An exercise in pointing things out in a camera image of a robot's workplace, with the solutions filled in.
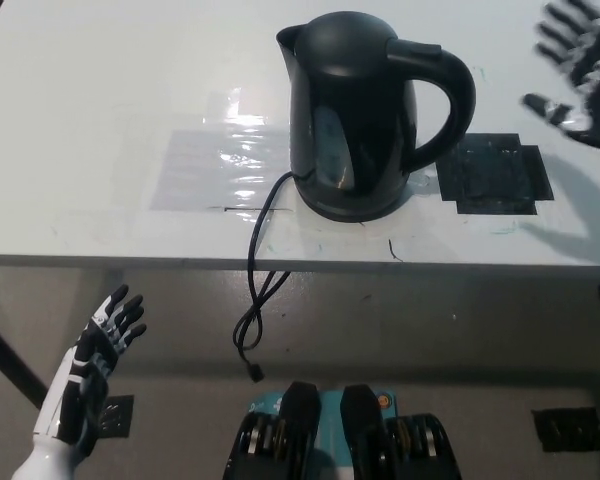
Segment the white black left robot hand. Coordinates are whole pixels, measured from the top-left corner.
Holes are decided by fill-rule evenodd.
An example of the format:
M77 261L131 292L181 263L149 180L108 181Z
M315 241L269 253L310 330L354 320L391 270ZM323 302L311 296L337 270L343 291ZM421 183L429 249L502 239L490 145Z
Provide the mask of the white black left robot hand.
M108 380L134 339L144 334L143 297L120 285L93 313L69 347L49 387L34 434L89 455L99 436Z

